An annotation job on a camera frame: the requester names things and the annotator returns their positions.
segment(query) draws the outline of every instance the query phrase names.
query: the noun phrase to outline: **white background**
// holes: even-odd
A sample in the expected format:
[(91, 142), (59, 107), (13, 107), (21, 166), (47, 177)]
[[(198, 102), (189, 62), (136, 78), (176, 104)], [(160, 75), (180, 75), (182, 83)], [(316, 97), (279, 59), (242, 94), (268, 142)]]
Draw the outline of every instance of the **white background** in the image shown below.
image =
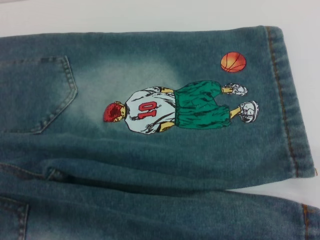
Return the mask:
[[(315, 167), (320, 174), (319, 0), (0, 0), (0, 37), (67, 32), (282, 28)], [(320, 176), (243, 188), (320, 208)]]

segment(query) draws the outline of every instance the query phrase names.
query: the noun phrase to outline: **red number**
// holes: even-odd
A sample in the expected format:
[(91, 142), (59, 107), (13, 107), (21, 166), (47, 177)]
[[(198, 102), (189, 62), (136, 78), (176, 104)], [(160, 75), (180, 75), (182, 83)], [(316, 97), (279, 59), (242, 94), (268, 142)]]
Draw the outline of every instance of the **red number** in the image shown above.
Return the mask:
[(155, 117), (157, 115), (157, 110), (153, 110), (153, 109), (155, 109), (156, 107), (157, 107), (157, 103), (155, 101), (150, 101), (150, 102), (145, 102), (140, 104), (139, 111), (141, 112), (148, 111), (148, 110), (152, 110), (152, 111), (139, 113), (138, 118), (144, 119), (145, 117)]
[(141, 112), (147, 111), (147, 110), (152, 110), (152, 109), (155, 109), (156, 106), (157, 106), (157, 103), (155, 101), (145, 102), (145, 103), (140, 104), (139, 110)]

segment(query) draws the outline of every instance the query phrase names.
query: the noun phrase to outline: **white sneaker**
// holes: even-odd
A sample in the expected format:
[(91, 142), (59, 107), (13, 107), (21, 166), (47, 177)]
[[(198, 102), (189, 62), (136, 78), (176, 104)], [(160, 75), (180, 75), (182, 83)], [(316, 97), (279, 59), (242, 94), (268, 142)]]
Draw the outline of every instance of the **white sneaker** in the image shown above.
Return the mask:
[(240, 84), (237, 84), (237, 83), (228, 83), (227, 85), (224, 86), (224, 88), (232, 89), (232, 92), (227, 92), (227, 94), (236, 94), (236, 95), (244, 96), (248, 92), (246, 87), (241, 86)]
[(256, 120), (259, 106), (255, 101), (247, 101), (240, 104), (240, 118), (245, 123), (252, 123)]

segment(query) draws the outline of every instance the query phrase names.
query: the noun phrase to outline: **cartoon basketball player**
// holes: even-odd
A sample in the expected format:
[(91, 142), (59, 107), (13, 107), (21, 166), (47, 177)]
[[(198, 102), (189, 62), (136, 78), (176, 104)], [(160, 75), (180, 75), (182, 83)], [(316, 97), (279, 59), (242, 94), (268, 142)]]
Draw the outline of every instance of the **cartoon basketball player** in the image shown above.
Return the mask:
[(105, 122), (122, 119), (129, 129), (142, 134), (154, 134), (173, 126), (185, 129), (218, 129), (228, 127), (239, 116), (245, 123), (256, 120), (259, 106), (255, 101), (240, 104), (234, 110), (217, 105), (220, 94), (244, 96), (244, 86), (229, 83), (224, 87), (215, 81), (190, 83), (179, 90), (154, 86), (135, 92), (125, 104), (111, 103), (104, 111)]

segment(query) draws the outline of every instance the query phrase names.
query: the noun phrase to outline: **back pocket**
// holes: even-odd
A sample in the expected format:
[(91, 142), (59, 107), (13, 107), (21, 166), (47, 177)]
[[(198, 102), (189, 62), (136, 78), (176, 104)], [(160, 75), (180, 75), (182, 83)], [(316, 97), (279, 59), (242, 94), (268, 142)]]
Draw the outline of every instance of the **back pocket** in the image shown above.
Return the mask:
[(0, 131), (40, 134), (76, 95), (66, 56), (0, 62)]
[(26, 238), (28, 204), (0, 197), (0, 239)]

